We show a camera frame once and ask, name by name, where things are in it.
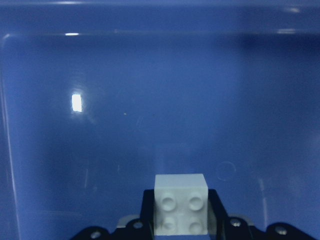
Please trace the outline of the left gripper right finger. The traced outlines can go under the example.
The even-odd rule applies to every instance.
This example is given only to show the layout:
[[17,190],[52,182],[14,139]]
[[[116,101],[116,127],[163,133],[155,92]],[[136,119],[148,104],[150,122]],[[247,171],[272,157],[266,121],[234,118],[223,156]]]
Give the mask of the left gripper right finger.
[[217,191],[208,190],[207,231],[212,240],[313,240],[299,228],[276,222],[262,231],[239,216],[228,215]]

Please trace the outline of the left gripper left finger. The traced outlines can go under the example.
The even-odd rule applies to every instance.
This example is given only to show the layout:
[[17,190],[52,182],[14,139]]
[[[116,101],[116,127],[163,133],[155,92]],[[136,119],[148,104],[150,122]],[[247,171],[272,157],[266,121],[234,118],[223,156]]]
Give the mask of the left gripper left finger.
[[153,240],[154,234],[154,205],[155,195],[153,189],[143,192],[140,214],[129,220],[124,227],[118,227],[114,232],[99,226],[86,227],[77,234],[73,240]]

